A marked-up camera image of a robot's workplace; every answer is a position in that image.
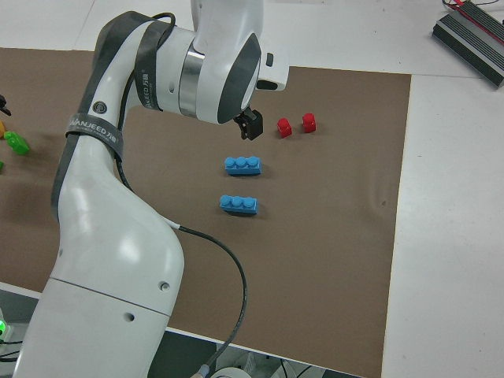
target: white table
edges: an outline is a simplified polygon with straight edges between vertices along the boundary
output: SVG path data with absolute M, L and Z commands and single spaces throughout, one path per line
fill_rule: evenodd
M 0 46 L 93 50 L 132 9 L 191 28 L 188 3 L 0 0 Z M 504 2 L 486 9 L 504 17 Z M 444 14 L 436 0 L 265 0 L 265 37 L 292 65 L 413 74 L 384 378 L 504 374 L 504 98 L 432 39 Z

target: red block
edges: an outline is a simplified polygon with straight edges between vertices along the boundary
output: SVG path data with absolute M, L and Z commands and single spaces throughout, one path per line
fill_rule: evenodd
M 317 124 L 315 124 L 315 116 L 312 113 L 307 113 L 302 116 L 302 126 L 305 132 L 314 132 L 317 130 Z
M 278 132 L 280 133 L 282 138 L 285 138 L 286 136 L 292 134 L 292 127 L 291 124 L 289 124 L 287 118 L 281 118 L 276 126 L 278 126 Z

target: white robotic arm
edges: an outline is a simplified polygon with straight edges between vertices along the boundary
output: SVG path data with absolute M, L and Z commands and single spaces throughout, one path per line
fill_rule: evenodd
M 128 12 L 98 37 L 54 182 L 60 249 L 15 378 L 146 376 L 175 305 L 183 254 L 165 219 L 114 176 L 124 118 L 142 104 L 216 124 L 235 119 L 253 139 L 262 124 L 250 96 L 262 66 L 272 69 L 261 59 L 262 1 L 192 6 L 196 32 L 174 18 Z M 287 68 L 276 71 L 284 74 L 269 89 L 285 86 Z

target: brown mat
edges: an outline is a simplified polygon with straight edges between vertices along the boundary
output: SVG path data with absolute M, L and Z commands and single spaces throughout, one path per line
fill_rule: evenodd
M 41 291 L 57 253 L 50 189 L 91 69 L 88 52 L 0 49 L 7 128 L 32 151 L 0 143 L 0 280 Z M 410 76 L 293 68 L 284 93 L 257 93 L 265 134 L 242 141 L 211 125 L 135 109 L 125 172 L 161 214 L 239 255 L 250 306 L 238 344 L 359 376 L 380 376 Z M 301 132 L 314 113 L 317 131 Z M 280 139 L 276 121 L 294 133 Z M 230 177 L 227 156 L 263 160 L 258 177 Z M 222 194 L 257 197 L 256 217 L 218 208 Z M 224 339 L 240 304 L 239 275 L 213 245 L 180 235 L 186 270 L 170 326 Z

